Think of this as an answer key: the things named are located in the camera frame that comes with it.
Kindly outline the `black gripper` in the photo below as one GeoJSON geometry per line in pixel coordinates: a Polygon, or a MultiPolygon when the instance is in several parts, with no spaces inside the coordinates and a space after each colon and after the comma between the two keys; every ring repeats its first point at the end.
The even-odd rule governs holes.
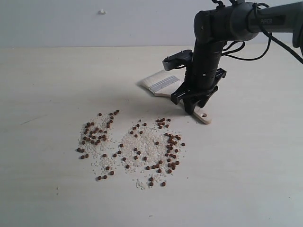
{"type": "Polygon", "coordinates": [[[192,114],[196,107],[203,108],[210,97],[218,91],[218,82],[225,78],[226,71],[219,68],[213,72],[193,75],[188,77],[186,72],[184,82],[171,94],[171,101],[178,104],[183,100],[184,109],[187,114],[192,114]]]}

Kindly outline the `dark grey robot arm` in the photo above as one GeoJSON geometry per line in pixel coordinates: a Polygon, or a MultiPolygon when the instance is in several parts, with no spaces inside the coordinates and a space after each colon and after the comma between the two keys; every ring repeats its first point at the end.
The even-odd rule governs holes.
{"type": "Polygon", "coordinates": [[[171,94],[171,101],[183,101],[187,114],[196,106],[204,107],[218,90],[218,82],[226,72],[218,67],[228,41],[245,42],[259,33],[289,51],[299,62],[303,59],[291,48],[273,37],[273,33],[291,33],[294,48],[303,47],[303,3],[275,7],[265,3],[233,0],[230,6],[215,1],[216,9],[200,11],[194,18],[195,46],[163,60],[165,70],[186,68],[184,82],[171,94]]]}

